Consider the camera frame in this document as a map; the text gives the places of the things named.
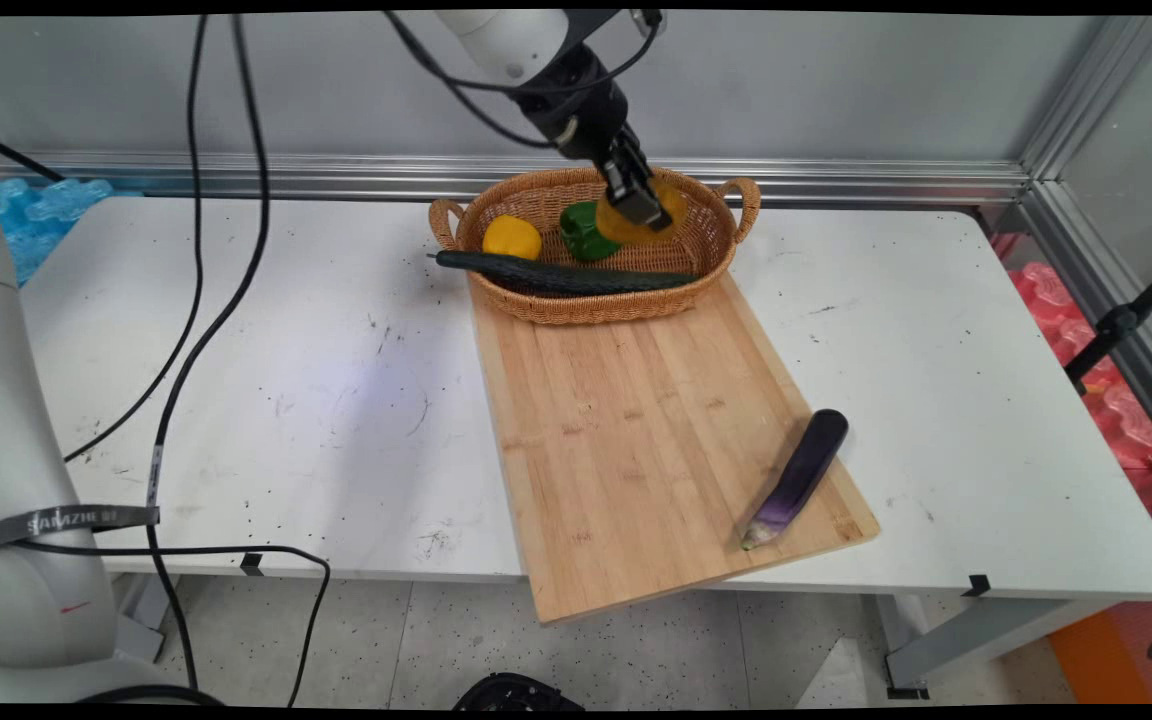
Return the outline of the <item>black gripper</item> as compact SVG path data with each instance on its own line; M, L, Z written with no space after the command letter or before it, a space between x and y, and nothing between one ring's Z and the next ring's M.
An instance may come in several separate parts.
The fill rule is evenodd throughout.
M558 154L602 168L605 200L632 225L666 232L673 217L652 187L654 172L627 124L628 101L585 44L568 47L517 88L524 118Z

